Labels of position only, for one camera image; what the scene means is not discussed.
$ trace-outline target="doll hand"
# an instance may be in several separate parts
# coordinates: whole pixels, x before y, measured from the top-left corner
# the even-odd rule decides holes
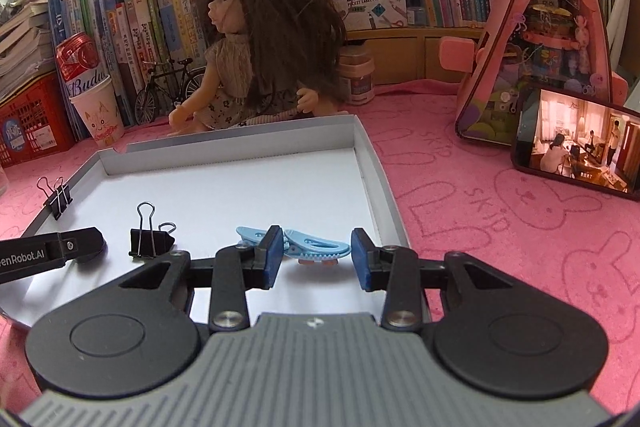
[[[189,114],[179,105],[169,113],[169,125],[174,131],[180,131],[184,128],[187,118],[189,118]]]
[[[298,111],[304,113],[312,112],[318,105],[318,92],[313,89],[303,87],[296,92],[296,95],[301,97],[300,100],[298,100]]]

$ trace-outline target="pink tablecloth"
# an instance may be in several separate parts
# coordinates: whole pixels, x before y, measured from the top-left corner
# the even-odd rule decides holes
[[[640,206],[526,176],[511,168],[508,151],[460,141],[451,86],[418,81],[402,89],[354,112],[385,167],[415,250],[430,258],[466,251],[596,317],[610,353],[594,396],[612,412],[640,401]],[[118,149],[164,133],[137,130]],[[94,150],[84,142],[8,169],[0,239],[17,237],[39,211],[39,176],[68,178]],[[430,301],[439,318],[439,303],[433,295]],[[24,336],[2,323],[0,331],[0,407],[20,410],[37,396]]]

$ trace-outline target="blue hair clip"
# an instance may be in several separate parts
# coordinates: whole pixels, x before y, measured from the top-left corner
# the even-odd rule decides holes
[[[266,233],[249,227],[238,227],[236,232],[242,243],[252,245],[260,243]],[[351,247],[347,243],[314,237],[298,230],[284,230],[284,255],[297,259],[300,264],[337,264],[340,257],[350,253]]]

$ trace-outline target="gray ribbed plate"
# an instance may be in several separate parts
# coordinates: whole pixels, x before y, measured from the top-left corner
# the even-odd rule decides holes
[[[466,387],[412,333],[367,314],[263,314],[213,335],[180,377],[148,394],[87,402],[47,392],[33,427],[593,427],[587,393],[514,402]]]

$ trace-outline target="smartphone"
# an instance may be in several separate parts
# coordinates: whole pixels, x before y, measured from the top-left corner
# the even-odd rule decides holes
[[[516,114],[516,169],[640,200],[639,113],[532,84]]]

